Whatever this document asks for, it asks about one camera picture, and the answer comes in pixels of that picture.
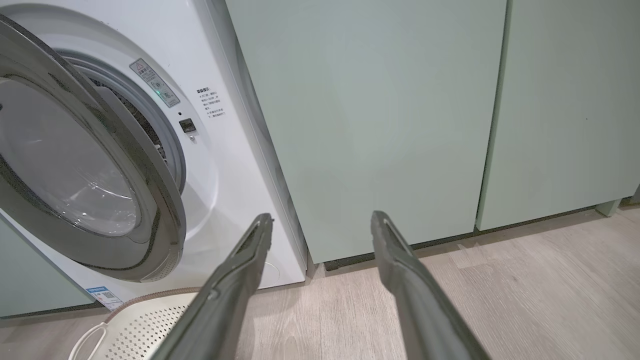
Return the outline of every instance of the basket handle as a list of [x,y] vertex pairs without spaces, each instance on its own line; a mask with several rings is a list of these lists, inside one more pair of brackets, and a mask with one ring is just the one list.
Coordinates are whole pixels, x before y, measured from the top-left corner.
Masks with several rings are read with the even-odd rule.
[[100,344],[102,343],[102,339],[104,339],[104,337],[107,334],[107,324],[104,322],[101,322],[98,325],[92,327],[91,329],[89,329],[89,331],[87,331],[84,335],[82,335],[78,339],[76,345],[71,350],[71,354],[69,354],[69,360],[76,360],[76,356],[80,351],[80,348],[84,345],[86,340],[98,330],[102,330],[102,336],[100,337],[100,340],[98,340],[98,343],[95,345],[95,348],[93,348],[93,351],[91,351],[91,355],[89,355],[88,359],[91,360],[95,352],[98,350],[98,347],[100,347]]

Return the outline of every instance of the warning label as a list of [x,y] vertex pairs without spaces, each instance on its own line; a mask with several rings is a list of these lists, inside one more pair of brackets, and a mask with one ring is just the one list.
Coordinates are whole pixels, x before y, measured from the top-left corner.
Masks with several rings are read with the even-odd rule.
[[139,77],[144,80],[151,89],[160,96],[160,99],[168,107],[172,107],[180,102],[180,99],[173,93],[169,86],[160,78],[160,76],[145,62],[145,60],[138,59],[133,64],[129,65],[131,70],[135,71]]
[[114,295],[109,291],[109,289],[105,288],[104,286],[101,286],[99,288],[89,288],[85,290],[111,311],[114,311],[115,309],[120,307],[120,305],[122,305],[122,300],[118,299],[116,295]]
[[210,119],[226,114],[217,91],[212,91],[210,88],[201,88],[198,89],[198,96]]

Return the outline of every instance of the green cabinet door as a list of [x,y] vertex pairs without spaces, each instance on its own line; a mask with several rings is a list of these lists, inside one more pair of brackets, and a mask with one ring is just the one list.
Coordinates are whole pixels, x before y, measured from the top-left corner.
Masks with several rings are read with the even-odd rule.
[[505,0],[227,0],[314,262],[468,233]]
[[634,194],[640,2],[514,0],[477,226]]
[[0,214],[0,316],[93,302]]

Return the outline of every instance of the washing machine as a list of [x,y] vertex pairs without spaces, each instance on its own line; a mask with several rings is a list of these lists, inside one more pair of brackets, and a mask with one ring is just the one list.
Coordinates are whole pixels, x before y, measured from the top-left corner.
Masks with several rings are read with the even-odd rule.
[[223,1],[0,1],[0,208],[110,309],[200,286],[271,213],[307,248]]

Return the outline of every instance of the open round door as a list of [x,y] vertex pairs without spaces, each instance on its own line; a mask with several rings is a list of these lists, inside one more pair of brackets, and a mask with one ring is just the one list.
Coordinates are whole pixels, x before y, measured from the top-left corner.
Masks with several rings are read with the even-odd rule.
[[186,234],[179,190],[135,118],[0,15],[0,208],[102,274],[155,281]]

